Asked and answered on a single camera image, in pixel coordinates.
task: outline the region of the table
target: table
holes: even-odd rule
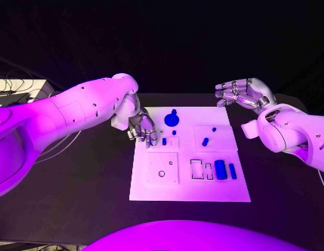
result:
[[[215,106],[213,94],[139,94],[144,106]],[[306,110],[297,98],[280,102]],[[265,233],[308,250],[324,249],[324,188],[317,170],[274,153],[241,128],[256,118],[228,107],[252,203],[129,201],[134,148],[110,121],[84,130],[70,148],[37,164],[0,197],[0,240],[89,244],[115,231],[161,220],[197,220]]]

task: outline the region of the dark background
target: dark background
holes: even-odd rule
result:
[[[324,115],[324,1],[0,1],[0,74],[17,68],[58,90],[119,72],[142,93],[258,77]]]

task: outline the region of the blue rectangular block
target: blue rectangular block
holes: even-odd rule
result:
[[[230,166],[230,172],[232,172],[232,179],[238,179],[235,166],[233,166],[233,164],[229,164],[229,166]]]
[[[225,161],[222,160],[215,161],[215,169],[216,169],[217,179],[228,179]]]

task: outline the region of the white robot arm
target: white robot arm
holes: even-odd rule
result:
[[[139,138],[147,147],[157,144],[155,123],[141,108],[138,83],[116,74],[79,84],[48,99],[0,107],[0,195],[21,182],[53,142],[103,123]]]
[[[258,78],[241,79],[216,86],[217,106],[232,103],[252,109],[259,115],[242,125],[246,138],[261,137],[265,146],[277,153],[294,154],[324,172],[324,117],[308,115],[275,96]]]

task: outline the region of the small blue piece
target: small blue piece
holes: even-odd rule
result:
[[[177,110],[173,110],[173,113],[168,114],[164,118],[164,122],[170,127],[176,127],[180,123],[180,118],[177,116]]]
[[[207,146],[207,143],[209,143],[209,138],[206,138],[206,139],[203,140],[202,145],[203,145],[203,146]]]
[[[229,166],[230,166],[230,172],[232,172],[232,179],[238,179],[235,166],[233,164],[229,164]]]
[[[217,179],[228,179],[225,161],[222,160],[215,161],[215,169],[216,169]]]

